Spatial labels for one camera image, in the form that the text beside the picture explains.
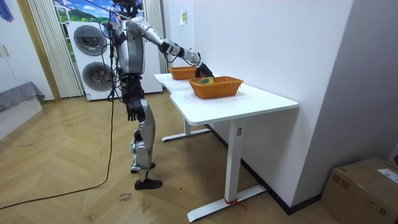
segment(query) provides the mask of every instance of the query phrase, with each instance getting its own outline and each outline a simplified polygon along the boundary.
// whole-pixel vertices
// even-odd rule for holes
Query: green object in basket
[[[208,77],[208,78],[202,78],[201,80],[198,81],[198,84],[212,84],[214,83],[213,78]]]

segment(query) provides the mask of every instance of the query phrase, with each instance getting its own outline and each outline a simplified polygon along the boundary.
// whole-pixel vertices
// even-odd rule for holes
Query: humanoid robot
[[[196,77],[212,77],[213,74],[201,61],[199,53],[190,52],[170,40],[162,39],[143,17],[137,17],[139,10],[142,10],[141,3],[136,0],[113,0],[113,2],[118,4],[122,12],[119,28],[111,31],[115,43],[111,47],[116,48],[118,55],[122,99],[126,104],[128,120],[138,120],[139,123],[131,142],[131,151],[134,154],[131,173],[140,172],[141,176],[134,188],[157,189],[162,186],[162,181],[148,179],[149,170],[155,167],[151,162],[155,119],[141,87],[141,75],[145,72],[143,38],[157,45],[163,54],[180,57],[196,66]]]

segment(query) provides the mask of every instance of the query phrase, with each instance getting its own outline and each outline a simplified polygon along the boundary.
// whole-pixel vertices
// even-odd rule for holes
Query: white table
[[[225,183],[225,200],[238,202],[265,192],[265,188],[257,185],[238,193],[239,168],[241,163],[244,136],[243,118],[258,114],[296,108],[299,104],[284,97],[242,84],[235,96],[203,100],[197,97],[189,82],[174,80],[171,74],[155,75],[156,79],[170,92],[170,98],[184,117],[183,134],[166,137],[168,139],[183,138],[197,134],[190,132],[190,125],[229,121],[228,158]],[[202,206],[188,213],[189,222],[221,210],[228,205],[224,199]]]

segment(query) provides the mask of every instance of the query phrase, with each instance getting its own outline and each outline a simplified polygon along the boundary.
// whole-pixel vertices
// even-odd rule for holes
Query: orange basket
[[[188,80],[190,78],[195,78],[195,67],[174,67],[169,68],[172,73],[173,79],[175,80]]]
[[[213,77],[214,83],[198,84],[202,78],[189,80],[195,95],[202,99],[234,96],[243,80],[232,77]]]

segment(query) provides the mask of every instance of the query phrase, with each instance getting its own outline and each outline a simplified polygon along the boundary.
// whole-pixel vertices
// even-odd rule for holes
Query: wooden floor
[[[169,94],[147,99],[157,122],[149,176],[164,181],[157,190],[135,191],[129,143],[137,123],[127,122],[115,103],[109,180],[94,190],[0,210],[0,223],[188,223],[187,212],[223,198],[226,154],[211,133],[162,143],[183,132],[182,117]],[[0,207],[104,181],[109,158],[111,103],[70,98],[47,103],[43,111],[0,141]],[[256,185],[241,167],[239,190]],[[336,223],[319,204],[287,216],[268,194],[197,223]]]

